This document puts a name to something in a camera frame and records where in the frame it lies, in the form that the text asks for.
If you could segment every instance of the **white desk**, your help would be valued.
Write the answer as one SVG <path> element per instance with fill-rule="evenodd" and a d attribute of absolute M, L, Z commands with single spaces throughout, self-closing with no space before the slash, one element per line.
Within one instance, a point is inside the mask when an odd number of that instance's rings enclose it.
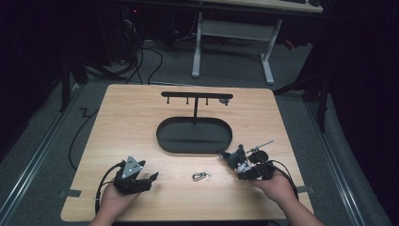
<path fill-rule="evenodd" d="M 323 11 L 321 7 L 313 7 L 309 3 L 298 4 L 280 0 L 203 0 L 202 2 L 211 2 L 218 4 L 233 4 L 247 7 L 272 8 L 278 10 L 294 10 L 309 13 L 320 13 Z M 261 62 L 263 72 L 268 85 L 274 84 L 273 75 L 270 70 L 269 58 L 273 50 L 282 19 L 278 19 L 274 25 L 255 25 L 229 23 L 214 20 L 203 20 L 202 13 L 199 13 L 198 29 L 197 29 L 197 45 L 194 53 L 192 76 L 198 78 L 200 76 L 200 43 L 201 36 L 219 36 L 227 38 L 237 38 L 246 40 L 267 41 L 266 49 L 261 54 Z"/>

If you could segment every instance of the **metal clip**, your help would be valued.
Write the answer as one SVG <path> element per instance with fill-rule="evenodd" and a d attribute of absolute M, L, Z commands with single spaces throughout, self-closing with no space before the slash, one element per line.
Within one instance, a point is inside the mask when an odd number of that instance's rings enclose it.
<path fill-rule="evenodd" d="M 202 179 L 205 181 L 209 181 L 209 180 L 211 180 L 211 177 L 212 177 L 212 173 L 210 171 L 206 170 L 204 172 L 194 173 L 193 181 L 197 182 Z"/>

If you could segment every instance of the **metal bar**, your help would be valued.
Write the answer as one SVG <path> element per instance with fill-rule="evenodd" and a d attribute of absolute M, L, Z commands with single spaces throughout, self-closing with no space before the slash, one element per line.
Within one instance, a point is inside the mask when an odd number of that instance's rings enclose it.
<path fill-rule="evenodd" d="M 8 221 L 12 217 L 12 214 L 14 213 L 18 204 L 20 203 L 21 199 L 24 197 L 24 193 L 29 188 L 37 172 L 39 171 L 41 164 L 43 163 L 45 157 L 49 153 L 52 141 L 56 136 L 56 132 L 59 130 L 59 127 L 61 126 L 62 122 L 65 120 L 68 112 L 70 111 L 72 103 L 74 102 L 74 100 L 76 100 L 76 97 L 80 93 L 81 89 L 79 89 L 78 93 L 74 95 L 74 98 L 72 99 L 69 106 L 66 109 L 64 109 L 64 111 L 60 111 L 58 113 L 55 121 L 51 125 L 50 129 L 47 131 L 46 135 L 44 136 L 44 139 L 42 140 L 41 144 L 39 145 L 38 149 L 36 150 L 29 164 L 25 168 L 23 174 L 20 176 L 15 187 L 8 195 L 7 200 L 3 203 L 0 209 L 0 225 L 8 225 Z"/>
<path fill-rule="evenodd" d="M 163 91 L 163 97 L 194 97 L 194 98 L 211 98 L 211 99 L 232 99 L 232 94 L 225 93 L 207 93 L 207 92 L 174 92 Z"/>
<path fill-rule="evenodd" d="M 343 205 L 346 208 L 349 218 L 352 221 L 352 225 L 366 225 L 363 216 L 356 204 L 355 197 L 353 196 L 352 190 L 350 189 L 346 179 L 341 171 L 340 165 L 335 157 L 335 154 L 330 146 L 327 136 L 321 131 L 317 123 L 317 111 L 314 109 L 311 103 L 304 103 L 308 113 L 311 115 L 313 120 L 311 121 L 314 128 L 318 132 L 320 140 L 324 146 L 325 154 L 327 156 L 327 162 L 329 169 L 331 170 L 332 177 L 338 188 L 338 191 L 343 199 Z"/>
<path fill-rule="evenodd" d="M 196 101 L 194 103 L 194 117 L 193 117 L 193 124 L 197 124 L 197 114 L 199 112 L 199 98 L 196 97 Z"/>
<path fill-rule="evenodd" d="M 62 107 L 60 109 L 63 112 L 70 103 L 71 100 L 71 84 L 70 84 L 70 70 L 68 68 L 68 56 L 65 56 L 65 60 L 62 62 Z"/>

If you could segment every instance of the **horizontal bar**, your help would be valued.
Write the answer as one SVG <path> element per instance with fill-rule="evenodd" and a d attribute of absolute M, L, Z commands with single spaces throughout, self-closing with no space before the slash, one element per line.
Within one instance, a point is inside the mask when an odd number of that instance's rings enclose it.
<path fill-rule="evenodd" d="M 206 92 L 161 92 L 163 97 L 194 97 L 194 98 L 211 98 L 211 99 L 232 99 L 232 94 L 224 93 L 206 93 Z"/>

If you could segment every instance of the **dark background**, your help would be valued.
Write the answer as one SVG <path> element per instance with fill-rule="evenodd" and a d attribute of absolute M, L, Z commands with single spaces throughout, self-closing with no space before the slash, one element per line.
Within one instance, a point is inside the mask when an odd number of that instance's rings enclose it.
<path fill-rule="evenodd" d="M 296 45 L 314 44 L 309 57 L 312 61 L 306 63 L 299 79 L 317 72 L 326 60 L 330 60 L 328 56 L 336 53 L 332 58 L 329 92 L 337 115 L 381 205 L 392 224 L 399 224 L 395 215 L 395 206 L 399 202 L 395 194 L 399 190 L 398 137 L 395 133 L 399 115 L 396 100 L 399 85 L 398 1 L 340 0 L 323 4 L 325 14 L 347 16 L 356 11 L 361 14 L 353 18 L 355 23 L 328 24 L 323 30 L 319 30 L 318 23 L 298 27 L 294 20 L 287 20 L 279 33 L 279 42 L 291 40 Z M 367 4 L 371 7 L 362 10 Z M 112 36 L 107 36 L 110 27 L 102 27 L 97 10 L 90 5 L 74 8 L 51 1 L 1 3 L 1 159 L 59 80 L 65 46 L 77 46 L 79 51 L 86 51 L 84 55 L 103 65 L 113 57 L 118 58 L 118 53 L 109 52 L 113 44 Z M 173 43 L 173 34 L 171 38 L 168 32 L 186 30 L 184 15 L 190 20 L 192 15 L 163 13 L 167 14 L 163 15 L 167 20 L 151 17 L 148 27 L 152 35 Z M 162 26 L 166 29 L 163 32 L 159 30 L 161 22 L 168 25 Z"/>

